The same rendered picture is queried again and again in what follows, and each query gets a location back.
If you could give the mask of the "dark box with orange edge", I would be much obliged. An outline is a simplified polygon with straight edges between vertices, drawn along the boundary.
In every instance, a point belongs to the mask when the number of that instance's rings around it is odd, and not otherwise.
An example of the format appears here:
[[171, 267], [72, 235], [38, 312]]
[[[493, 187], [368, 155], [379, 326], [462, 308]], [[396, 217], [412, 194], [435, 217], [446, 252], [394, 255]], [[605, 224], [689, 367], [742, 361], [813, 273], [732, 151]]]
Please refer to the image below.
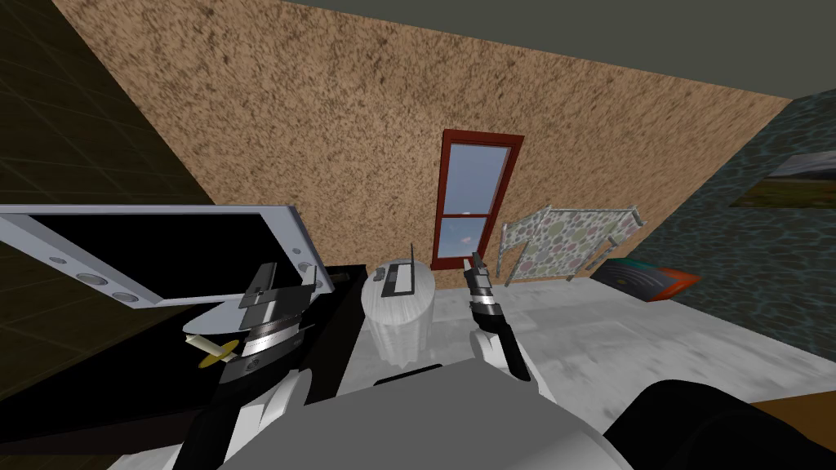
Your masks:
[[606, 259], [590, 278], [646, 303], [672, 299], [700, 280], [694, 274], [630, 258]]

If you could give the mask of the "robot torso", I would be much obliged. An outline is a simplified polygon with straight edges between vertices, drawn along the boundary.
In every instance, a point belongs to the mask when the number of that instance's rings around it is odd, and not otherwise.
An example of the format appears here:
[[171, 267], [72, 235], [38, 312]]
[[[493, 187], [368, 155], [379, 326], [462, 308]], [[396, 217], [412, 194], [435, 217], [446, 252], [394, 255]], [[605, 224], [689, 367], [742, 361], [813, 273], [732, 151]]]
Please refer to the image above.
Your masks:
[[220, 470], [633, 470], [601, 433], [469, 359], [292, 410]]

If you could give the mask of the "red-framed window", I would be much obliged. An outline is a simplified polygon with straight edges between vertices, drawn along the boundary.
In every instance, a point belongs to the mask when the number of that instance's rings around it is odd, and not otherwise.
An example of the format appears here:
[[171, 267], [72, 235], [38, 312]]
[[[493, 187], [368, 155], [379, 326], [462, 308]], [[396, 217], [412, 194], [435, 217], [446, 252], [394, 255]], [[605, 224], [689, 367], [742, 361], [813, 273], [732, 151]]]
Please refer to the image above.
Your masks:
[[460, 269], [488, 242], [509, 186], [522, 135], [446, 129], [430, 268]]

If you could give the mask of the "white round plate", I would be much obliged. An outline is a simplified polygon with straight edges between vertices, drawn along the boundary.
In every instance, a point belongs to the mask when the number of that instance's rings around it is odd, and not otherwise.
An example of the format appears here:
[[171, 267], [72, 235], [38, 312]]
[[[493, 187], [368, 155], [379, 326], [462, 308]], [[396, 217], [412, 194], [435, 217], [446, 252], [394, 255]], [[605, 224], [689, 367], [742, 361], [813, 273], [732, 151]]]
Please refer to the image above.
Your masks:
[[188, 321], [182, 331], [188, 335], [222, 335], [241, 331], [240, 325], [246, 314], [246, 309], [239, 307], [241, 300], [242, 295], [232, 296]]

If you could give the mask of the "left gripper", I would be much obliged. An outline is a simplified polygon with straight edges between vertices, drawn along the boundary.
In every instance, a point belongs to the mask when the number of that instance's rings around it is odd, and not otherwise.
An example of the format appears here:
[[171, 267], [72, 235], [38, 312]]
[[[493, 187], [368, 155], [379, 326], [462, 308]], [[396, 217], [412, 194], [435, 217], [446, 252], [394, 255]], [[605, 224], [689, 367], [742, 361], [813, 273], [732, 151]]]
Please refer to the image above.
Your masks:
[[250, 330], [302, 314], [310, 305], [319, 280], [315, 265], [302, 264], [301, 267], [302, 285], [273, 289], [277, 264], [262, 264], [238, 306], [245, 310], [238, 329]]

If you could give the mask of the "round white table with laptop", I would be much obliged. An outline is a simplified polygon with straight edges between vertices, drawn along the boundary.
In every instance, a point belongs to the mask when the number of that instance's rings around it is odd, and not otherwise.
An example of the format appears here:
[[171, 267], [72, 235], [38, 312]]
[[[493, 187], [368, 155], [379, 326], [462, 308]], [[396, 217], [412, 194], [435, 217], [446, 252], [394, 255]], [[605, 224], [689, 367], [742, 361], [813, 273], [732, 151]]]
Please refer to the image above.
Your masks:
[[414, 255], [382, 264], [365, 279], [362, 309], [382, 360], [400, 368], [418, 361], [435, 299], [434, 275]]

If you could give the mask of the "landscape wall picture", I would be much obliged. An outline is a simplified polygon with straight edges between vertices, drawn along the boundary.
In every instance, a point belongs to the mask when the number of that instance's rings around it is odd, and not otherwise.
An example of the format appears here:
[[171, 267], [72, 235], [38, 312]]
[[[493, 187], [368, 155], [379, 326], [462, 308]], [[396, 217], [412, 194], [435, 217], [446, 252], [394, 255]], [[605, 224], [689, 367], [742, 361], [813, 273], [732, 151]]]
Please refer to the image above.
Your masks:
[[731, 206], [836, 210], [836, 150], [790, 157]]

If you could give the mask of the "yellow disc with cream stick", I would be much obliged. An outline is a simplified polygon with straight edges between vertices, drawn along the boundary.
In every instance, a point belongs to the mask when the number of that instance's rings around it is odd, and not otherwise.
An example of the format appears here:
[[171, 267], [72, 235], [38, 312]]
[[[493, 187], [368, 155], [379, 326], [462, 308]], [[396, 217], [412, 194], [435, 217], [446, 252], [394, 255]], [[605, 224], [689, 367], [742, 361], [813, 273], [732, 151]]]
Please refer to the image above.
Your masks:
[[198, 368], [205, 369], [209, 366], [216, 364], [219, 361], [222, 362], [230, 362], [234, 358], [237, 357], [237, 354], [234, 353], [234, 349], [240, 343], [239, 340], [234, 339], [229, 341], [228, 343], [218, 345], [210, 341], [209, 339], [204, 338], [201, 335], [186, 335], [185, 342], [187, 344], [191, 344], [196, 348], [201, 349], [207, 355], [199, 362]]

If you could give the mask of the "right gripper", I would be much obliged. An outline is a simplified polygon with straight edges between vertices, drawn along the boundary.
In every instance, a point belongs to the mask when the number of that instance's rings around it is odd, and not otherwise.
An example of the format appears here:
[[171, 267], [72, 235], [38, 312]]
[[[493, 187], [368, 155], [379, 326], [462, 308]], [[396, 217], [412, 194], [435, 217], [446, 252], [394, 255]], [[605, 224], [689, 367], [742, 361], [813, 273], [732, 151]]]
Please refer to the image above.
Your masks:
[[472, 299], [491, 299], [491, 281], [489, 272], [478, 251], [470, 258], [463, 259], [464, 276]]

